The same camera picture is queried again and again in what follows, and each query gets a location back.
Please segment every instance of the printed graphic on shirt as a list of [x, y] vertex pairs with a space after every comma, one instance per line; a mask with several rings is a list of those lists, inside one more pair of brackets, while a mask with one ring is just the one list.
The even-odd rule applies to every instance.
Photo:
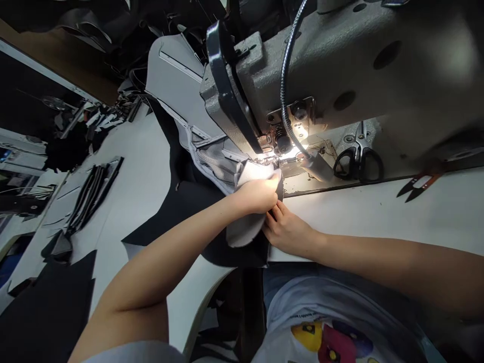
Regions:
[[[291, 327], [294, 338], [308, 351], [316, 352], [320, 363], [355, 363], [357, 358], [368, 356], [373, 343], [366, 335], [333, 320], [333, 327], [321, 321], [304, 322]], [[368, 363], [378, 363], [369, 358]]]
[[350, 337], [356, 347], [356, 357], [363, 358], [373, 351], [373, 343], [366, 335], [354, 327], [338, 320], [333, 320], [333, 328]]

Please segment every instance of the hand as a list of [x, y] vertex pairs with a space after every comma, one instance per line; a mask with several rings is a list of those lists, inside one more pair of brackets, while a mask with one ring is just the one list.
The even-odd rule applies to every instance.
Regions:
[[322, 233], [315, 231], [281, 202], [272, 208], [276, 219], [266, 213], [262, 231], [274, 247], [290, 255], [314, 259]]
[[279, 176], [274, 174], [268, 180], [252, 180], [245, 183], [233, 195], [244, 214], [262, 214], [276, 205], [278, 184]]

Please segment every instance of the gray sewing machine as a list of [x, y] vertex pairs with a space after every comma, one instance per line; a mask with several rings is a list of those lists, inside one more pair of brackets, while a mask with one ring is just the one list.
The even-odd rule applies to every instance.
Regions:
[[[479, 1], [318, 1], [304, 15], [285, 99], [306, 150], [332, 168], [365, 120], [384, 180], [416, 174], [431, 160], [447, 163], [447, 170], [484, 165]], [[209, 28], [209, 64], [200, 79], [205, 109], [242, 154], [279, 163], [287, 194], [353, 185], [312, 178], [284, 127], [281, 67], [290, 31], [264, 42], [256, 32], [234, 46], [223, 23]]]

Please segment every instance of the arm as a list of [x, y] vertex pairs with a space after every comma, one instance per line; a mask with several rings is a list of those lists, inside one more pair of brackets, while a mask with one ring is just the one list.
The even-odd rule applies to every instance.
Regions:
[[276, 204], [277, 184], [277, 176], [251, 181], [146, 246], [104, 291], [69, 362], [132, 341], [168, 342], [166, 297], [228, 224], [246, 214], [265, 213]]
[[323, 234], [282, 202], [264, 233], [282, 251], [360, 275], [462, 317], [484, 315], [484, 257], [393, 238]]

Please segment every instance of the person's left hand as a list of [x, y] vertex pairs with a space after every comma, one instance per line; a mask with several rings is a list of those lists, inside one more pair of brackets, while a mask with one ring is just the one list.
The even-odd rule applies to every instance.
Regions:
[[245, 183], [233, 196], [245, 214], [265, 213], [277, 203], [276, 189], [279, 175], [268, 180], [252, 180]]

